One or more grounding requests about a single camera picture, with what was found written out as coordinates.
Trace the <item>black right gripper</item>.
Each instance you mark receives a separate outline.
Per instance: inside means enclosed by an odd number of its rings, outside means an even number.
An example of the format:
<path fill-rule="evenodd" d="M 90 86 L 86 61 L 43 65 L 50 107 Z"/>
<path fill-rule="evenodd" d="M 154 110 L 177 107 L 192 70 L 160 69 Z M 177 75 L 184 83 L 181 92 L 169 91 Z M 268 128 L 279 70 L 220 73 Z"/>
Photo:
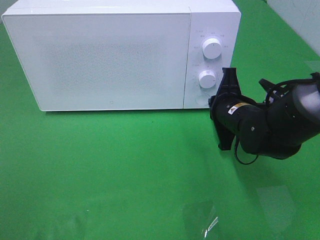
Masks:
<path fill-rule="evenodd" d="M 253 99 L 241 96 L 236 68 L 223 67 L 222 73 L 216 96 L 208 100 L 208 105 L 210 119 L 218 137 L 218 148 L 229 151 L 235 135 L 239 137 L 258 135 L 256 120 L 258 105 Z"/>

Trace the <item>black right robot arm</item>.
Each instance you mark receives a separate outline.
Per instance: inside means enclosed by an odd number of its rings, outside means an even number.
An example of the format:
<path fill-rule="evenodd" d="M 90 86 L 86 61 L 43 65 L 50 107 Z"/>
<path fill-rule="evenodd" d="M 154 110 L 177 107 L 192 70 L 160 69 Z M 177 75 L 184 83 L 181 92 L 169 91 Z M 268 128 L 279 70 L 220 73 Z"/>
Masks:
<path fill-rule="evenodd" d="M 284 160 L 320 133 L 319 72 L 277 84 L 260 79 L 263 102 L 242 94 L 235 68 L 222 72 L 217 93 L 208 100 L 220 150 L 233 150 L 236 156 L 241 146 L 256 157 Z"/>

